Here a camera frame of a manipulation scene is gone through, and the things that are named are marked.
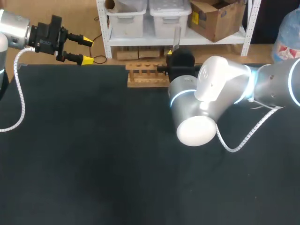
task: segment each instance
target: black table surface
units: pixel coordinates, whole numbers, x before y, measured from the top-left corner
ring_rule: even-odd
[[[237,153],[191,148],[167,89],[128,89],[122,66],[29,65],[26,115],[0,134],[1,225],[298,225],[300,117],[275,113]],[[20,116],[12,82],[0,127]],[[235,147],[266,113],[233,106],[218,124]]]

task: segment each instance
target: robotic arm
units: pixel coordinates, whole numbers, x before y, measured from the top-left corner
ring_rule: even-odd
[[[171,57],[180,58],[182,54],[176,54],[176,51]],[[189,73],[183,75],[182,71],[174,73],[176,66],[168,63],[168,70],[173,71],[169,75],[169,97],[178,139],[188,146],[200,146],[208,143],[217,133],[227,150],[238,151],[277,109],[300,106],[299,61],[291,59],[254,68],[213,56],[204,62],[198,78]],[[272,110],[241,145],[232,150],[224,143],[216,123],[229,106],[244,100]]]
[[[63,50],[67,39],[77,42],[79,45],[92,47],[93,41],[83,35],[69,33],[67,29],[61,27],[62,18],[52,15],[50,24],[39,22],[37,26],[30,26],[30,21],[19,15],[0,10],[0,95],[4,93],[3,79],[6,75],[5,62],[8,47],[20,49],[14,62],[15,82],[19,91],[22,112],[19,120],[11,127],[0,129],[0,132],[7,132],[19,126],[25,116],[25,101],[18,78],[17,64],[20,56],[24,52],[42,52],[54,55],[56,60],[76,62],[78,65],[92,64],[93,58],[84,55],[75,55]]]

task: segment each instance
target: black cable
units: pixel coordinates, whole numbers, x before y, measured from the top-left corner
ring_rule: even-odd
[[[99,16],[97,16],[97,17],[94,18],[94,21],[98,21],[98,20],[99,20]],[[96,41],[97,38],[99,38],[99,37],[101,37],[101,36],[102,36],[102,34],[98,35],[98,36],[95,37],[92,41],[93,41],[93,42]],[[95,56],[95,57],[92,57],[91,47],[90,47],[90,57],[93,58],[93,59],[96,59],[96,58],[104,58],[104,61],[103,61],[103,62],[96,62],[96,61],[94,61],[94,63],[96,63],[96,64],[103,64],[103,63],[106,63],[106,61],[107,61],[107,57],[106,57],[105,55],[97,55],[97,56]]]

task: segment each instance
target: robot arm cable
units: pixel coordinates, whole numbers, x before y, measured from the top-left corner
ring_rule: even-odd
[[[244,140],[238,145],[238,147],[231,149],[227,146],[227,144],[225,143],[225,141],[223,140],[221,133],[218,129],[218,126],[216,124],[216,128],[217,128],[217,137],[219,138],[221,144],[224,146],[224,148],[229,151],[229,152],[237,152],[238,150],[240,150],[246,143],[247,141],[252,137],[252,135],[258,130],[258,128],[271,116],[273,115],[278,109],[281,109],[281,107],[275,108],[270,110],[256,125],[255,127],[249,132],[249,134],[247,134],[247,136],[244,138]]]
[[[19,92],[19,96],[20,96],[20,100],[21,100],[21,107],[22,107],[21,116],[20,116],[19,120],[14,125],[12,125],[11,127],[6,128],[6,129],[0,129],[0,132],[7,132],[7,131],[15,129],[16,127],[18,127],[22,123],[22,121],[24,119],[24,116],[25,116],[25,101],[24,101],[24,96],[23,96],[23,93],[22,93],[21,85],[20,85],[19,76],[18,76],[18,61],[19,61],[19,58],[21,57],[21,55],[25,52],[35,52],[35,48],[30,47],[30,48],[22,49],[17,54],[17,56],[15,57],[15,61],[14,61],[15,83],[16,83],[17,88],[18,88],[18,92]]]

